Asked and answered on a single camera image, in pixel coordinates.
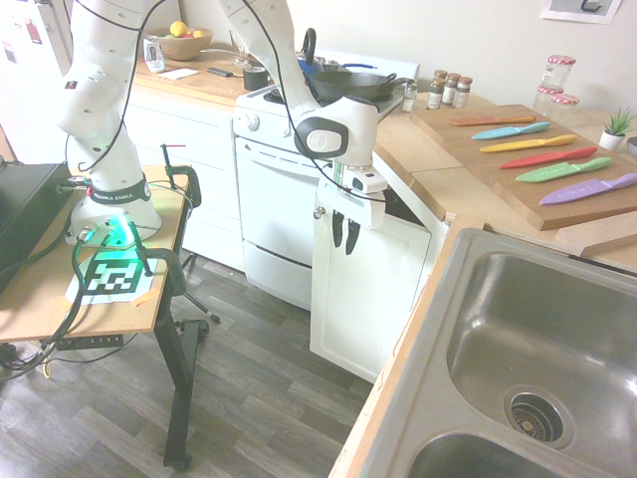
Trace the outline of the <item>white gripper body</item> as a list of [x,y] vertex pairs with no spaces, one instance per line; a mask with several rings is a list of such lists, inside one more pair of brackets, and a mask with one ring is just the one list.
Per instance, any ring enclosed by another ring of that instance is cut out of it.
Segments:
[[385,198],[382,192],[347,193],[331,183],[321,181],[318,184],[318,200],[367,229],[379,227],[384,220]]

